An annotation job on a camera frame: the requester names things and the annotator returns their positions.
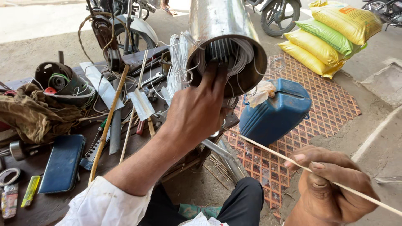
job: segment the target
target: yellow sack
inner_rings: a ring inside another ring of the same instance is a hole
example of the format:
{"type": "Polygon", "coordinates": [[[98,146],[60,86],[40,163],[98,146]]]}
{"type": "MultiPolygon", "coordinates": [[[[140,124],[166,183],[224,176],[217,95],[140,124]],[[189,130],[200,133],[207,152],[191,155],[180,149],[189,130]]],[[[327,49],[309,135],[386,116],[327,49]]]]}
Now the yellow sack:
{"type": "Polygon", "coordinates": [[[339,31],[356,45],[364,45],[367,40],[380,32],[382,22],[374,13],[351,6],[311,7],[314,19],[339,31]]]}
{"type": "Polygon", "coordinates": [[[335,2],[335,1],[327,1],[327,0],[317,0],[308,5],[309,8],[311,7],[322,7],[322,6],[329,6],[329,7],[345,7],[349,4],[343,2],[335,2]]]}
{"type": "Polygon", "coordinates": [[[344,55],[340,54],[325,41],[301,29],[285,33],[284,35],[291,43],[307,50],[325,65],[336,67],[345,61],[344,55]]]}
{"type": "Polygon", "coordinates": [[[278,44],[283,51],[291,55],[293,58],[298,60],[300,63],[304,64],[307,68],[312,70],[314,73],[321,76],[331,78],[339,69],[342,68],[345,62],[341,62],[336,67],[328,67],[322,63],[317,57],[309,53],[307,50],[298,47],[297,45],[286,41],[278,44]]]}

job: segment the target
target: motorcycle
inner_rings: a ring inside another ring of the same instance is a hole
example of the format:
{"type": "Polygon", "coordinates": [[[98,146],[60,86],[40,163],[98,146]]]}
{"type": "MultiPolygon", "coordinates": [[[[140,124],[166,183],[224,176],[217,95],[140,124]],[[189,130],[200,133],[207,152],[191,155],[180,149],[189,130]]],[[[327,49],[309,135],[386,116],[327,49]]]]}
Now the motorcycle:
{"type": "Polygon", "coordinates": [[[382,23],[388,26],[402,27],[402,1],[397,0],[363,0],[367,2],[362,9],[369,10],[378,15],[382,23]]]}
{"type": "MultiPolygon", "coordinates": [[[[253,9],[263,1],[247,0],[253,9]]],[[[290,32],[296,25],[295,21],[299,20],[301,7],[300,0],[268,0],[260,10],[261,27],[267,35],[273,37],[290,32]]]]}
{"type": "MultiPolygon", "coordinates": [[[[99,12],[110,12],[108,0],[90,0],[92,9],[99,12]]],[[[152,27],[145,21],[149,12],[154,13],[160,8],[161,0],[113,0],[113,12],[115,18],[120,19],[127,24],[128,9],[131,3],[131,23],[130,23],[130,38],[133,45],[128,45],[124,51],[124,55],[140,52],[146,49],[156,47],[159,39],[152,27]]],[[[124,50],[126,41],[125,28],[119,20],[114,21],[115,36],[117,37],[118,47],[124,50]]]]}

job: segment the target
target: motorcycle fender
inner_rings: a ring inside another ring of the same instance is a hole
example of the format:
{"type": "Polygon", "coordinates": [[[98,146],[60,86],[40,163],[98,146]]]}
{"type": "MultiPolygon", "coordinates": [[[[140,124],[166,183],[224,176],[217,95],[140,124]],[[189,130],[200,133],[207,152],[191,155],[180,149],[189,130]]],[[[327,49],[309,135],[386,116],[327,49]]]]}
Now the motorcycle fender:
{"type": "MultiPolygon", "coordinates": [[[[274,1],[274,0],[268,0],[268,1],[261,7],[260,12],[263,11],[263,10],[268,6],[268,4],[271,3],[272,1],[274,1]]],[[[302,3],[300,2],[300,0],[296,0],[296,1],[297,1],[297,3],[299,3],[299,6],[300,6],[300,8],[301,8],[301,7],[302,7],[302,3]]]]}
{"type": "MultiPolygon", "coordinates": [[[[119,15],[119,16],[115,16],[115,17],[122,20],[124,22],[124,24],[126,23],[127,14],[119,15]]],[[[151,38],[152,41],[154,41],[155,44],[157,44],[159,42],[158,36],[156,35],[155,31],[145,20],[140,19],[134,15],[132,15],[131,18],[133,21],[131,22],[130,29],[138,31],[139,33],[145,33],[146,35],[148,35],[151,38]]],[[[120,24],[120,21],[115,20],[115,25],[116,24],[120,24]]]]}

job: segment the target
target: finger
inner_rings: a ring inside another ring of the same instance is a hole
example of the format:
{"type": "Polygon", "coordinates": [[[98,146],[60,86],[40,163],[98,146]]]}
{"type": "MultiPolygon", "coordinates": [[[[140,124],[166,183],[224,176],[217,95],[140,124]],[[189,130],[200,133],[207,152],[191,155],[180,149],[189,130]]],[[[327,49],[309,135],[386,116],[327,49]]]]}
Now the finger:
{"type": "MultiPolygon", "coordinates": [[[[379,200],[377,194],[371,187],[369,176],[361,171],[344,168],[336,164],[325,162],[311,162],[309,168],[313,171],[313,173],[322,178],[325,178],[331,182],[340,183],[379,200]]],[[[350,195],[350,197],[353,197],[355,200],[364,200],[364,202],[369,202],[349,191],[346,191],[342,188],[341,190],[342,193],[350,195]]]]}
{"type": "Polygon", "coordinates": [[[202,75],[202,80],[198,88],[200,88],[201,90],[204,89],[212,90],[212,84],[213,81],[215,80],[218,65],[219,63],[215,59],[209,61],[207,68],[205,69],[204,74],[202,75]]]}
{"type": "MultiPolygon", "coordinates": [[[[299,149],[297,149],[296,151],[294,151],[291,156],[294,156],[294,155],[296,155],[296,154],[299,153],[299,152],[302,152],[302,151],[304,151],[304,150],[309,150],[309,149],[312,149],[312,148],[315,148],[315,146],[313,146],[313,145],[307,145],[307,146],[305,146],[305,147],[299,148],[299,149]]],[[[298,169],[300,169],[299,166],[297,166],[297,165],[291,163],[290,161],[285,161],[285,162],[283,163],[283,165],[285,165],[286,168],[291,169],[291,170],[298,170],[298,169]]]]}
{"type": "Polygon", "coordinates": [[[230,112],[233,112],[233,108],[231,108],[231,107],[222,107],[221,108],[221,112],[219,114],[219,121],[218,121],[218,125],[217,125],[218,129],[221,128],[222,124],[224,123],[224,119],[230,112]]]}
{"type": "MultiPolygon", "coordinates": [[[[360,171],[360,168],[345,153],[330,151],[322,147],[310,146],[308,148],[301,148],[296,150],[290,158],[305,167],[308,167],[310,162],[327,162],[360,171]]],[[[299,168],[299,166],[294,164],[289,166],[290,170],[297,170],[299,168]]]]}
{"type": "Polygon", "coordinates": [[[341,218],[338,206],[332,196],[332,187],[328,180],[309,173],[306,179],[309,195],[304,197],[307,200],[307,210],[315,217],[323,220],[339,220],[341,218]]]}
{"type": "Polygon", "coordinates": [[[228,67],[225,64],[220,64],[216,73],[216,78],[212,90],[213,94],[216,97],[223,98],[227,79],[228,67]]]}

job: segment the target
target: blue plastic jerry can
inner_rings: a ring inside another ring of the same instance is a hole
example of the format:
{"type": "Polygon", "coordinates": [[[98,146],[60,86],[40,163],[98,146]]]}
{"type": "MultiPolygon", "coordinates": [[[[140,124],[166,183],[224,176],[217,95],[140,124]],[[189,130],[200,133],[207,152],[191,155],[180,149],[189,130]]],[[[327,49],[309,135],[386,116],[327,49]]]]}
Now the blue plastic jerry can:
{"type": "Polygon", "coordinates": [[[312,103],[299,83],[283,78],[268,81],[277,89],[275,97],[254,108],[247,105],[239,122],[243,136],[267,147],[308,117],[312,103]]]}

